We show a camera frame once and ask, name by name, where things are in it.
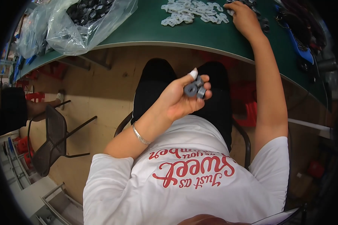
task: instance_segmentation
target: black pants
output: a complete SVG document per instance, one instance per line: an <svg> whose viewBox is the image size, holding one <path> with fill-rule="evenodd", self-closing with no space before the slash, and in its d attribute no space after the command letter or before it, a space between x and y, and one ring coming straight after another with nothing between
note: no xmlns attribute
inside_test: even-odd
<svg viewBox="0 0 338 225"><path fill-rule="evenodd" d="M209 75L213 95L205 101L205 106L202 109L192 115L200 116L211 122L221 133L230 152L232 109L227 71L224 65L214 61L201 65L198 68L198 74ZM131 124L153 105L167 85L175 79L177 76L166 60L154 58L147 62L135 92Z"/></svg>

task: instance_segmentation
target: white sandal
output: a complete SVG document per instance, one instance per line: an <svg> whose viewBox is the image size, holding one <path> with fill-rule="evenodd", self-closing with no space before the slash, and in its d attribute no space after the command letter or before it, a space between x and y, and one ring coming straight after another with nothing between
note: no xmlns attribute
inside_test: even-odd
<svg viewBox="0 0 338 225"><path fill-rule="evenodd" d="M64 90L59 90L58 95L57 95L57 99L60 100L60 103L64 102L64 97L65 97L65 92ZM64 110L64 105L59 106L60 110Z"/></svg>

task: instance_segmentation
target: person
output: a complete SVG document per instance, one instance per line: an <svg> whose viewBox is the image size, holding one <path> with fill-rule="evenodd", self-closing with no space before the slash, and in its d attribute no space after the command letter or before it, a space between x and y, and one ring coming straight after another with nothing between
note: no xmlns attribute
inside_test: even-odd
<svg viewBox="0 0 338 225"><path fill-rule="evenodd" d="M59 90L54 101L33 102L26 100L23 88L0 86L0 136L26 126L26 121L45 111L47 105L56 106L64 102L64 90ZM38 122L45 114L33 119Z"/></svg>
<svg viewBox="0 0 338 225"><path fill-rule="evenodd" d="M252 223L283 211L289 176L288 116L278 67L257 16L226 4L254 52L257 126L249 171L229 155L226 70L198 68L205 99L187 97L163 59L148 61L134 97L132 126L93 156L83 191L85 224Z"/></svg>

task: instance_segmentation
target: hand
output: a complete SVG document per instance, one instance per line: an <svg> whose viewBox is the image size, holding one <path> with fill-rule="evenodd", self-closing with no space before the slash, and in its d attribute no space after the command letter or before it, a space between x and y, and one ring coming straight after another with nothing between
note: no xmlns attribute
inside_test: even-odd
<svg viewBox="0 0 338 225"><path fill-rule="evenodd" d="M201 75L201 78L204 81L204 88L207 90L204 98L206 100L212 97L211 84L208 82L208 75ZM168 119L172 122L203 108L203 99L196 96L188 97L184 94L184 87L193 81L193 77L189 74L176 79L164 89L158 98L156 103L165 110Z"/></svg>
<svg viewBox="0 0 338 225"><path fill-rule="evenodd" d="M257 15L240 1L225 4L224 8L234 10L233 23L243 36L252 43L263 34Z"/></svg>

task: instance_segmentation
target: clear plastic bag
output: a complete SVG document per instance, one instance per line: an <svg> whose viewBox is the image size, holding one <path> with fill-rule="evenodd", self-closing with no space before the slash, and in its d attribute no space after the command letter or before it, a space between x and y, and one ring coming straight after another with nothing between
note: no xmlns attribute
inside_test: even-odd
<svg viewBox="0 0 338 225"><path fill-rule="evenodd" d="M23 23L18 49L25 59L42 51L48 29L48 20L54 10L56 0L38 5Z"/></svg>
<svg viewBox="0 0 338 225"><path fill-rule="evenodd" d="M78 0L58 0L48 23L48 44L63 55L85 54L105 40L138 8L138 0L115 0L101 19L77 26L66 10Z"/></svg>

